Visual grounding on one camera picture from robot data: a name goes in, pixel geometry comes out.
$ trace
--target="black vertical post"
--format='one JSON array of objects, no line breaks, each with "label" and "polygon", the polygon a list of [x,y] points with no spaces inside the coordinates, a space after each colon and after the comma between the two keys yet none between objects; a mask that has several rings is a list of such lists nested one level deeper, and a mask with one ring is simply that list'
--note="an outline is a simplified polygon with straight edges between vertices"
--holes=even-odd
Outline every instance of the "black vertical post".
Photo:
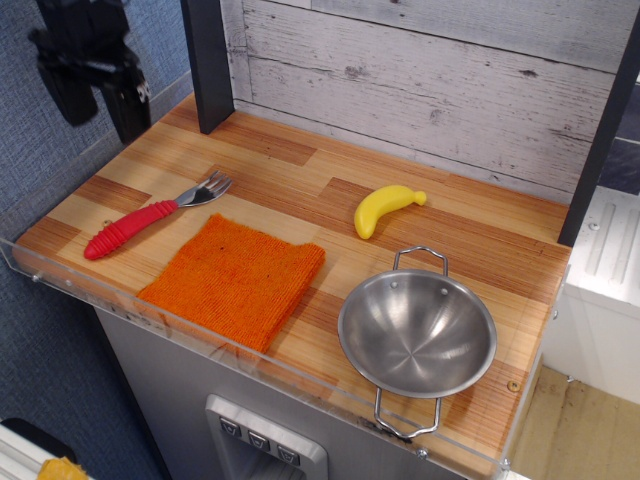
[{"label": "black vertical post", "polygon": [[200,131],[211,133],[234,111],[219,0],[181,0]]},{"label": "black vertical post", "polygon": [[593,193],[598,186],[602,168],[638,78],[638,71],[640,71],[640,11],[636,14],[636,21],[622,55],[620,67],[613,81],[609,99],[604,107],[587,161],[573,194],[558,243],[572,247],[578,238]]}]

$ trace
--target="red handled fork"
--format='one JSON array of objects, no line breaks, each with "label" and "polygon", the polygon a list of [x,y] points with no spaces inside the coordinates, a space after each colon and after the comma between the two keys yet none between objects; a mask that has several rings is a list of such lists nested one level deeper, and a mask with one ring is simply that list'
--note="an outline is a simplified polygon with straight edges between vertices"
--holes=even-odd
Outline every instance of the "red handled fork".
[{"label": "red handled fork", "polygon": [[85,258],[96,260],[113,252],[153,222],[171,215],[178,208],[204,205],[220,198],[231,183],[229,177],[216,170],[204,182],[190,188],[175,200],[152,203],[122,217],[91,239],[84,251]]}]

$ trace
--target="white wood panel backsplash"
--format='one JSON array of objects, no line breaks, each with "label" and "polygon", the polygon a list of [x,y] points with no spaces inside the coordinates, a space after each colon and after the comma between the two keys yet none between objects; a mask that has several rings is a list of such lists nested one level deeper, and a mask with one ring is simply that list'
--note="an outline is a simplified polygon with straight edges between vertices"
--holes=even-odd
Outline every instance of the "white wood panel backsplash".
[{"label": "white wood panel backsplash", "polygon": [[639,0],[313,0],[314,10],[615,73]]},{"label": "white wood panel backsplash", "polygon": [[[238,109],[571,200],[613,74],[522,55],[508,44],[487,48],[327,14],[318,5],[330,2],[313,0],[309,9],[300,0],[222,0]],[[358,8],[366,17],[368,7]]]}]

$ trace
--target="toy banana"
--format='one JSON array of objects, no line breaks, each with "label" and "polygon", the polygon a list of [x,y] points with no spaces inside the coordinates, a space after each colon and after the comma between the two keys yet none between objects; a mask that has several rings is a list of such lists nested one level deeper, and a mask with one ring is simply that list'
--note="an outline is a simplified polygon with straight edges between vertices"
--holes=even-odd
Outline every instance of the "toy banana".
[{"label": "toy banana", "polygon": [[402,185],[388,185],[379,188],[367,195],[358,205],[354,216],[356,231],[361,238],[366,240],[373,235],[378,220],[383,215],[414,202],[418,205],[424,205],[426,201],[427,195],[424,192],[414,192]]}]

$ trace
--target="metal wire handle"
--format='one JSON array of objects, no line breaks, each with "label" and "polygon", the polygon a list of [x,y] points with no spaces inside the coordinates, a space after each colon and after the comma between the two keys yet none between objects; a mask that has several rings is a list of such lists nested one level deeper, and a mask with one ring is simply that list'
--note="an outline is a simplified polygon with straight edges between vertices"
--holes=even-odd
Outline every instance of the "metal wire handle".
[{"label": "metal wire handle", "polygon": [[412,438],[417,437],[418,435],[422,435],[423,433],[433,433],[440,426],[440,410],[442,409],[442,398],[436,398],[436,414],[433,419],[433,425],[431,427],[421,427],[410,433],[402,433],[400,430],[395,428],[389,422],[384,420],[380,415],[380,409],[382,408],[382,389],[377,387],[376,391],[376,405],[375,410],[373,412],[376,421],[382,425],[383,428],[393,433],[396,437],[401,438],[402,440],[411,440]]},{"label": "metal wire handle", "polygon": [[393,262],[393,269],[394,270],[398,269],[398,265],[400,264],[400,255],[404,255],[405,253],[415,252],[416,250],[425,250],[425,251],[429,252],[430,254],[435,255],[440,260],[442,260],[442,274],[445,277],[449,276],[449,260],[447,259],[447,257],[445,257],[442,253],[438,253],[435,250],[432,250],[431,248],[425,247],[423,245],[417,245],[415,247],[406,248],[406,249],[400,250],[398,253],[396,253],[396,259]]}]

